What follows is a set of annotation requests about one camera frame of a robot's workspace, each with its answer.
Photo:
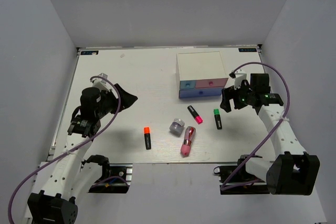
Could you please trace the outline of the pink drawer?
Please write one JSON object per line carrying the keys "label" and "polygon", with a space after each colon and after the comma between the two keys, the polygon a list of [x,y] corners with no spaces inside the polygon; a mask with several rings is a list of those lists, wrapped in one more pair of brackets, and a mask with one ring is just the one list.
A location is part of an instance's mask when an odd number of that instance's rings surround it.
{"label": "pink drawer", "polygon": [[220,88],[224,87],[228,81],[228,78],[215,78],[215,79],[200,79],[196,80],[195,88]]}

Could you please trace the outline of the wide blue bottom drawer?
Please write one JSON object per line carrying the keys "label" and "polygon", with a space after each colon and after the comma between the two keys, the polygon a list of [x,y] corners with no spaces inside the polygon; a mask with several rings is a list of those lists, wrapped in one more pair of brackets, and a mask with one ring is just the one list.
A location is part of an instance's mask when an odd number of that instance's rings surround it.
{"label": "wide blue bottom drawer", "polygon": [[186,98],[200,98],[200,97],[218,96],[218,95],[221,95],[222,89],[223,88],[219,87],[219,88],[180,90],[178,98],[179,99],[186,99]]}

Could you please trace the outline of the white drawer organizer box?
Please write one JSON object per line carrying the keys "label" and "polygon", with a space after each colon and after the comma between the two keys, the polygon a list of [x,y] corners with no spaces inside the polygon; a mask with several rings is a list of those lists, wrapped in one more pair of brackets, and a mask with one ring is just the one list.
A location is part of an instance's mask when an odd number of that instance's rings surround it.
{"label": "white drawer organizer box", "polygon": [[219,51],[177,54],[176,80],[179,91],[180,81],[196,81],[200,79],[215,78],[228,78],[224,62]]}

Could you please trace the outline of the small light blue drawer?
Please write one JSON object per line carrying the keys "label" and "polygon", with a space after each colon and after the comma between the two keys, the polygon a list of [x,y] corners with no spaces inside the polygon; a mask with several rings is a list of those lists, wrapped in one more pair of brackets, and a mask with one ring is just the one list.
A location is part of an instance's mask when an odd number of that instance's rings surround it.
{"label": "small light blue drawer", "polygon": [[183,89],[195,89],[196,81],[195,80],[183,80],[180,81],[180,90]]}

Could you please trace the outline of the clear jar of paperclips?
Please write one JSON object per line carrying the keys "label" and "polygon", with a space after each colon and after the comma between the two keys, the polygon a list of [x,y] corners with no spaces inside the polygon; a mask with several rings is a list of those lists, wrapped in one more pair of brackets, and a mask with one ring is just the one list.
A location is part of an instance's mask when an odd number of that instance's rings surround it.
{"label": "clear jar of paperclips", "polygon": [[183,120],[175,118],[169,127],[170,133],[180,136],[184,130],[185,123]]}

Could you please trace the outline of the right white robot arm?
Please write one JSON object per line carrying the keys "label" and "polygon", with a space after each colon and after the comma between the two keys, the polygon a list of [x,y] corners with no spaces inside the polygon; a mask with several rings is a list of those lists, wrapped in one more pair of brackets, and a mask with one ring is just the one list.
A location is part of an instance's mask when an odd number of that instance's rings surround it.
{"label": "right white robot arm", "polygon": [[269,75],[252,73],[247,80],[246,73],[236,71],[230,76],[234,85],[222,90],[220,107],[230,112],[232,108],[251,106],[268,132],[276,158],[267,161],[255,151],[242,155],[237,167],[222,180],[221,191],[264,182],[273,195],[311,195],[320,161],[317,156],[308,154],[295,136],[282,98],[271,92]]}

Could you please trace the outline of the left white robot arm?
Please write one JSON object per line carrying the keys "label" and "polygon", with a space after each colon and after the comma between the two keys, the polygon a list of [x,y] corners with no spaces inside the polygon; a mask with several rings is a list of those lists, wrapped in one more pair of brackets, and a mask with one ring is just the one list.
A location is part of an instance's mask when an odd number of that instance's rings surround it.
{"label": "left white robot arm", "polygon": [[78,215],[78,202],[95,182],[105,182],[111,176],[109,159],[102,155],[84,156],[101,127],[101,119],[129,108],[137,96],[115,84],[114,96],[105,84],[85,88],[80,105],[74,110],[63,149],[63,158],[40,192],[31,193],[28,208],[34,223],[74,223]]}

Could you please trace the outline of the green cap highlighter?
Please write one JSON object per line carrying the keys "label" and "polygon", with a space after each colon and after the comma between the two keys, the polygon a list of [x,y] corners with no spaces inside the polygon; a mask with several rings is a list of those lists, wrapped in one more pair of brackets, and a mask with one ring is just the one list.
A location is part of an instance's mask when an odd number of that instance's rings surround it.
{"label": "green cap highlighter", "polygon": [[222,127],[222,121],[221,121],[219,109],[214,109],[213,112],[214,112],[216,127],[218,130],[221,130],[223,127]]}

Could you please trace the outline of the pink cap highlighter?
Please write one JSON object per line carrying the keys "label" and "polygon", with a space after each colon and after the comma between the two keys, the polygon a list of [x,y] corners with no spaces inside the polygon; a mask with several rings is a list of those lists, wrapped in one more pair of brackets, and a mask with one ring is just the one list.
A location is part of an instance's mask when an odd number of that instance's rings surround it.
{"label": "pink cap highlighter", "polygon": [[192,115],[192,117],[194,118],[194,120],[197,122],[197,124],[203,123],[203,119],[200,117],[200,115],[196,112],[196,110],[191,105],[189,105],[187,109]]}

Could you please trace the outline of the orange cap highlighter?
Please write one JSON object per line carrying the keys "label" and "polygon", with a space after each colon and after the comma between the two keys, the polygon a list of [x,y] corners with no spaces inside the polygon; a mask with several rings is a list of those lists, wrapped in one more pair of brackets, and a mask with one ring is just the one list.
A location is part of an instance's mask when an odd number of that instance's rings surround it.
{"label": "orange cap highlighter", "polygon": [[150,128],[149,127],[145,127],[143,130],[144,130],[145,148],[146,148],[146,150],[150,150],[151,149]]}

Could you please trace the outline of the left corner label sticker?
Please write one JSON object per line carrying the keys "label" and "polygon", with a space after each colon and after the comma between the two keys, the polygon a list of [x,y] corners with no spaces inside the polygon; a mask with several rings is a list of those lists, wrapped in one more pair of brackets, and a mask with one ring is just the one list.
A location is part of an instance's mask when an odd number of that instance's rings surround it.
{"label": "left corner label sticker", "polygon": [[99,53],[98,50],[87,50],[87,51],[81,51],[81,55],[97,55]]}

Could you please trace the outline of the corner label sticker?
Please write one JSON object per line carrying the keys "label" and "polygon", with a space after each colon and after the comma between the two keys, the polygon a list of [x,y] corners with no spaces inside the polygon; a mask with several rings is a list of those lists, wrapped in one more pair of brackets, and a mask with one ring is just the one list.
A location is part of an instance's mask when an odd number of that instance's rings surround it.
{"label": "corner label sticker", "polygon": [[239,52],[257,52],[256,48],[238,48]]}
{"label": "corner label sticker", "polygon": [[99,53],[98,50],[87,50],[87,51],[81,51],[81,55],[97,55]]}

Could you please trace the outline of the right corner label sticker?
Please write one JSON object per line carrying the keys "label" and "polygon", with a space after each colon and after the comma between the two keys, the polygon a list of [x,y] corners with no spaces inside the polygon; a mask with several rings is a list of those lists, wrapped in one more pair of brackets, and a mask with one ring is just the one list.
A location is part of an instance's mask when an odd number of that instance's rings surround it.
{"label": "right corner label sticker", "polygon": [[239,52],[257,52],[256,48],[238,48]]}

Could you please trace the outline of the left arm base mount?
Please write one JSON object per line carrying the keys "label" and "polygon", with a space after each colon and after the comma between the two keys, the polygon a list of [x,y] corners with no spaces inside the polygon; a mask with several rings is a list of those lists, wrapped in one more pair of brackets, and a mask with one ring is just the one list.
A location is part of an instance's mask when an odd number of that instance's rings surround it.
{"label": "left arm base mount", "polygon": [[110,164],[107,176],[96,181],[89,193],[126,194],[131,185],[132,171],[132,164]]}

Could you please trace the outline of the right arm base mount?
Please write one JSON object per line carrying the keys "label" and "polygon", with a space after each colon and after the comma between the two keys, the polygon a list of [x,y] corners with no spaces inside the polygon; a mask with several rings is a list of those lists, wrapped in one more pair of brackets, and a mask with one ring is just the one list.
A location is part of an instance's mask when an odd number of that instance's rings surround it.
{"label": "right arm base mount", "polygon": [[[216,166],[213,169],[213,173],[215,176],[219,177],[219,186],[223,184],[223,182],[229,177],[229,175],[236,169],[237,164],[229,163],[221,166]],[[240,170],[237,174],[235,174],[229,183],[226,186],[231,186],[235,184],[243,184],[250,182],[252,180],[256,180],[257,177],[254,175],[246,173],[243,169]],[[247,184],[239,187],[230,188],[227,190],[221,190],[221,195],[267,195],[270,194],[267,185],[264,181],[260,181],[254,184]]]}

